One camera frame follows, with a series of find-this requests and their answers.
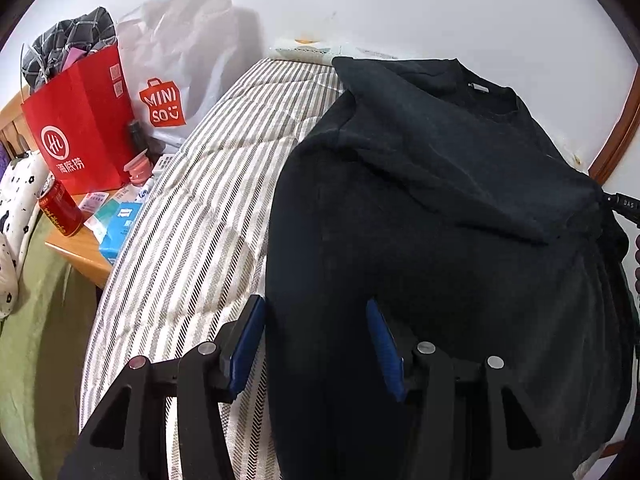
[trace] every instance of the wooden headboard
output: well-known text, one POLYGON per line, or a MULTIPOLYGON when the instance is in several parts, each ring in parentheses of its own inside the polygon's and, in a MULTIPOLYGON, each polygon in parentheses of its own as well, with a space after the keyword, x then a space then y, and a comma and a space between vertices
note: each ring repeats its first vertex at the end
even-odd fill
MULTIPOLYGON (((25 96, 29 95, 29 89, 23 88, 25 96)), ((22 114, 22 96, 18 92, 7 106, 0 110, 0 142, 13 158, 26 150, 37 150, 38 146, 33 140, 31 131, 22 114)))

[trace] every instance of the silver bolt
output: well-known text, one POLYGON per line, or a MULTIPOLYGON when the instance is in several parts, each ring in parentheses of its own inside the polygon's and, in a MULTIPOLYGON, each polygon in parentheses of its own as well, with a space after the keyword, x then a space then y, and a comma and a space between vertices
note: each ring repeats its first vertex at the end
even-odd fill
POLYGON ((421 354, 433 354, 436 351, 436 345, 428 341, 420 341, 418 343, 418 352, 421 354))
POLYGON ((146 358, 143 355, 136 355, 129 359, 129 368, 132 370, 137 370, 138 368, 142 368, 146 364, 146 358))
POLYGON ((205 341, 198 346, 198 352, 202 355, 213 354, 216 351, 216 344, 211 341, 205 341))
POLYGON ((486 363, 495 370, 499 370, 504 366, 504 361, 500 359, 497 355, 492 355, 486 360, 486 363))

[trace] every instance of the blue package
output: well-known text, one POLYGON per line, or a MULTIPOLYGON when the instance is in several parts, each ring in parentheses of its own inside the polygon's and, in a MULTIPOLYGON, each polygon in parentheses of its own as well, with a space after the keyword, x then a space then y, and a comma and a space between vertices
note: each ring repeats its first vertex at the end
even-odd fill
POLYGON ((127 237, 127 233, 141 207, 142 204, 140 203, 122 202, 116 214, 111 218, 107 227, 107 234, 104 235, 104 240, 102 240, 98 248, 100 254, 108 262, 112 264, 116 262, 120 247, 122 247, 124 239, 127 237))

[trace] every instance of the wooden table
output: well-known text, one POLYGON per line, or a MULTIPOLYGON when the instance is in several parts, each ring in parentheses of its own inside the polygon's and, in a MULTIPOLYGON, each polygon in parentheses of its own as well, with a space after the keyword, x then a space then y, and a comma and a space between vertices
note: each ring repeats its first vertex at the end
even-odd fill
MULTIPOLYGON (((79 203, 84 195, 75 195, 74 200, 79 203)), ((73 236, 64 237, 57 229, 52 229, 45 243, 57 250, 81 274, 88 277, 99 288, 104 288, 111 272, 111 264, 98 251, 98 240, 85 226, 73 236)))

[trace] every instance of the red soda can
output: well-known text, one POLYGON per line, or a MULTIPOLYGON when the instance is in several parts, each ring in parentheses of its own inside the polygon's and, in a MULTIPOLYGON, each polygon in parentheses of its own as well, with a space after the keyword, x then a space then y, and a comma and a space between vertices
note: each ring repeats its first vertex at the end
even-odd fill
POLYGON ((76 234, 82 227, 82 211, 69 192, 53 174, 47 177, 38 194, 38 204, 51 223, 65 236, 76 234))

